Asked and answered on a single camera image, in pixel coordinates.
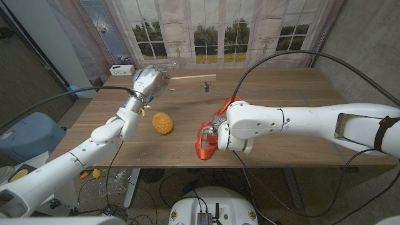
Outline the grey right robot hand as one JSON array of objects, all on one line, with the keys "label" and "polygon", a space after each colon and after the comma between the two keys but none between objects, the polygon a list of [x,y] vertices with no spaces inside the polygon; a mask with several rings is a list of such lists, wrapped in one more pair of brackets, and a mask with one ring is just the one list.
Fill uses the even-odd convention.
[{"label": "grey right robot hand", "polygon": [[211,116],[209,120],[202,125],[202,128],[200,129],[200,135],[203,134],[216,135],[218,133],[220,125],[226,121],[227,121],[226,116],[222,115]]}]

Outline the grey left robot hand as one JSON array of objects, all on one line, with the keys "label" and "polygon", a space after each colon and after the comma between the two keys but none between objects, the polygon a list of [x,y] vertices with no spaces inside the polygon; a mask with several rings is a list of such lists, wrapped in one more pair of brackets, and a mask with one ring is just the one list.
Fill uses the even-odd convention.
[{"label": "grey left robot hand", "polygon": [[154,98],[160,96],[168,86],[170,75],[163,69],[147,66],[140,69],[132,82],[133,96],[136,98]]}]

